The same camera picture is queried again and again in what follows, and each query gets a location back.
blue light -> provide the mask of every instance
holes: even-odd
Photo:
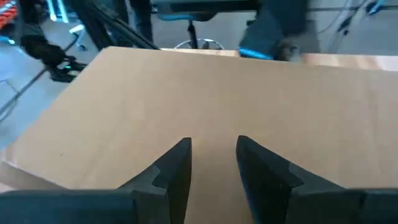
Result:
[[[260,52],[256,52],[254,50],[250,50],[250,49],[245,49],[245,48],[239,48],[239,52],[243,55],[248,55],[250,57],[253,58],[258,58],[258,59],[264,59],[264,60],[273,60],[274,58],[269,56],[269,55],[265,55],[262,54]]]

brown cardboard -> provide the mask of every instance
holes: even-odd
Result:
[[[193,141],[186,223],[251,223],[235,158],[245,134],[344,187],[398,187],[398,75],[108,48],[6,160],[71,189],[113,189]]]
[[[7,151],[0,152],[0,193],[9,190],[55,190],[63,187],[32,175],[5,161]]]

chair base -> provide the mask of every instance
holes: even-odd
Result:
[[[211,39],[206,39],[206,38],[197,38],[197,42],[199,44],[199,46],[208,46],[208,47],[199,47],[199,49],[208,49],[208,50],[224,50],[224,47],[217,41],[215,40],[211,40]],[[191,40],[186,40],[180,44],[178,44],[177,46],[174,47],[174,49],[183,49],[186,48],[184,47],[184,45],[188,46],[189,48],[192,48],[191,45]]]

gray floor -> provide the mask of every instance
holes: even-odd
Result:
[[[314,0],[313,6],[341,7],[344,1]],[[397,4],[395,0],[387,1],[387,4],[394,3]],[[296,38],[296,44],[303,52],[328,52],[336,27],[320,35],[317,35],[317,32],[326,27],[337,14],[335,11],[313,12],[309,15],[308,32]],[[196,23],[198,36],[215,39],[226,49],[236,49],[246,21],[253,17],[254,13],[250,12],[220,13],[211,21]],[[396,22],[398,22],[398,11],[382,11],[372,17],[359,13],[353,22],[350,34],[343,39],[336,53],[398,55]],[[174,47],[188,39],[186,21],[165,22],[154,16],[153,23],[155,43],[159,47]],[[47,21],[43,24],[43,29],[49,40],[66,46],[73,40],[68,33],[68,29],[72,26],[73,24]],[[83,42],[88,47],[87,52],[80,52],[76,47],[72,47],[68,54],[75,55],[79,61],[88,63],[95,57],[97,51],[90,38],[85,37]],[[26,56],[17,47],[0,43],[0,80],[3,80],[1,77],[8,77],[7,82],[16,90],[20,90],[41,69],[41,63]],[[48,79],[48,74],[45,74],[29,88],[19,98],[11,115],[0,123],[0,149],[15,141],[66,87],[67,84],[55,83]],[[0,107],[14,94],[15,91],[7,83],[0,82]]]

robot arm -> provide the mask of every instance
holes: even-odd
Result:
[[[17,0],[17,9],[23,25],[20,40],[16,42],[28,55],[45,65],[53,81],[71,82],[75,76],[70,72],[80,72],[86,65],[76,62],[75,57],[66,55],[60,46],[48,42],[39,26],[39,13],[35,4],[36,1],[33,0]]]

